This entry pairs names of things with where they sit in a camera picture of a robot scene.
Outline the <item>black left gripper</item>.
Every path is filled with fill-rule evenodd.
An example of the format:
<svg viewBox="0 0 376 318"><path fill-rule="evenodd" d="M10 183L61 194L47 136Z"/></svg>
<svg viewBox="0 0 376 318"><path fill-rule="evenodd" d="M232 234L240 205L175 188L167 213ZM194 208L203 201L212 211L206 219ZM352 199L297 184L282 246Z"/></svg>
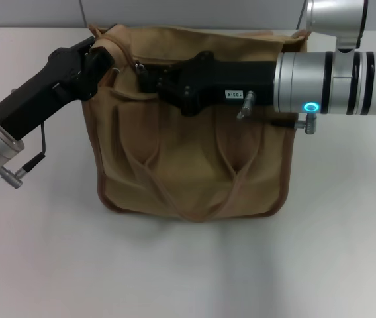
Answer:
<svg viewBox="0 0 376 318"><path fill-rule="evenodd" d="M104 47L90 51L94 43L90 36L53 51L35 76L0 102L0 126L20 140L64 105L91 99L115 64Z"/></svg>

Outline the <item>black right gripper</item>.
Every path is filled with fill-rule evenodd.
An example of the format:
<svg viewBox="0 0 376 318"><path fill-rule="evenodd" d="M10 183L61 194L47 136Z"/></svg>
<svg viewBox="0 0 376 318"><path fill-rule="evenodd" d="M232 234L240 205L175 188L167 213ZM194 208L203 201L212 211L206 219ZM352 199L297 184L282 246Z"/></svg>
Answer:
<svg viewBox="0 0 376 318"><path fill-rule="evenodd" d="M272 61L224 62L203 51L174 64L144 64L138 84L192 117L209 106L242 105L249 92L254 106L272 105L275 69Z"/></svg>

